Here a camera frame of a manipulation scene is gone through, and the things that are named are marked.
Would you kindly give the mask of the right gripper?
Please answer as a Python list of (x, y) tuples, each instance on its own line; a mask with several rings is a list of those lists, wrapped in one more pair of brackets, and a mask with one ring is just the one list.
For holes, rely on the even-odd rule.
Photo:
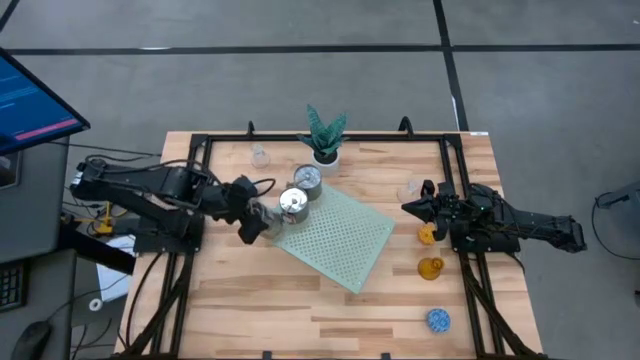
[(466, 218), (467, 204), (459, 198), (449, 182), (438, 184), (437, 216), (432, 210), (421, 210), (432, 205), (434, 194), (434, 183), (431, 180), (424, 180), (419, 190), (419, 197), (401, 205), (405, 212), (424, 222), (418, 230), (418, 239), (444, 240), (450, 230), (454, 235), (468, 235), (470, 223)]

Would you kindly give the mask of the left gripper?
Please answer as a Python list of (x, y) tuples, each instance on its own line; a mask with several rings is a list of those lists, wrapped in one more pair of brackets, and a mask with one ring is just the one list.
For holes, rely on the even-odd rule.
[[(245, 175), (236, 178), (232, 183), (226, 183), (225, 200), (227, 211), (224, 220), (227, 223), (234, 223), (244, 216), (245, 210), (252, 199), (254, 206), (274, 210), (275, 205), (265, 203), (261, 199), (255, 198), (258, 195), (256, 185)], [(240, 220), (238, 235), (244, 244), (253, 244), (260, 234), (269, 228), (269, 225), (259, 214), (249, 214)]]

